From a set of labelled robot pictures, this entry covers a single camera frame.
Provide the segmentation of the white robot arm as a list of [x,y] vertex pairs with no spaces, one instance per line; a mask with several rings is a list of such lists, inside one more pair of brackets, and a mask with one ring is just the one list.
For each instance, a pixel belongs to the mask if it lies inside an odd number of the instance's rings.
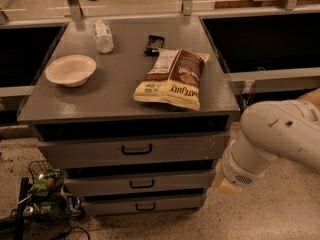
[[320,170],[320,111],[313,103],[285,100],[249,106],[241,116],[239,135],[216,165],[213,187],[238,193],[281,158]]

